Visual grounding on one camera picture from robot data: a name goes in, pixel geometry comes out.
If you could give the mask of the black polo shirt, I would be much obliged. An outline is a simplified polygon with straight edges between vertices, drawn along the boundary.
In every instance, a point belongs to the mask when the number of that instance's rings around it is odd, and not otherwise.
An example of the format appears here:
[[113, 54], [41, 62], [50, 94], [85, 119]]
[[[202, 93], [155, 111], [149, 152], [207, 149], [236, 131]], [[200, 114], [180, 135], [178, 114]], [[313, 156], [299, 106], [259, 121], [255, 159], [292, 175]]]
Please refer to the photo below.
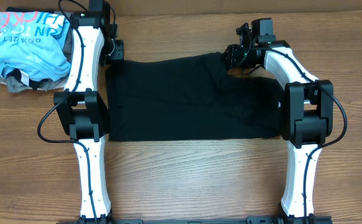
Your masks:
[[111, 141], [274, 138], [283, 89], [275, 79], [228, 74], [210, 53], [124, 61], [106, 71]]

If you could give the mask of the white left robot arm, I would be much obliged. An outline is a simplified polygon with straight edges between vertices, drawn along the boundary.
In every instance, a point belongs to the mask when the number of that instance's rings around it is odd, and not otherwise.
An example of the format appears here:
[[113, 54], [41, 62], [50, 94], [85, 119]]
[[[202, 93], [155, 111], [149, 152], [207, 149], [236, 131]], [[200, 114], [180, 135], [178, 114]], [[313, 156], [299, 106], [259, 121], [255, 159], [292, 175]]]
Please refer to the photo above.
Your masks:
[[115, 41], [114, 18], [107, 1], [90, 1], [87, 9], [70, 16], [72, 67], [64, 90], [54, 95], [60, 122], [78, 158], [81, 186], [78, 223], [113, 222], [104, 170], [110, 121], [98, 92], [98, 70], [113, 58], [123, 58], [123, 46]]

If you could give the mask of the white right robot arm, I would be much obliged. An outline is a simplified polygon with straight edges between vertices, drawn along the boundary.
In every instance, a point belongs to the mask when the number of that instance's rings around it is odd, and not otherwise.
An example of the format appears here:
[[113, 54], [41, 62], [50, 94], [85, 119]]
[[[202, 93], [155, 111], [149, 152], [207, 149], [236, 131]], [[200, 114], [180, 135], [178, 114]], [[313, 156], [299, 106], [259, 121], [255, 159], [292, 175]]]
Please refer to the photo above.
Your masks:
[[331, 223], [313, 209], [313, 185], [322, 147], [333, 128], [333, 85], [310, 74], [290, 45], [277, 40], [270, 18], [236, 28], [240, 43], [224, 52], [230, 68], [264, 68], [284, 89], [281, 136], [287, 144], [285, 190], [276, 217], [249, 217], [248, 223]]

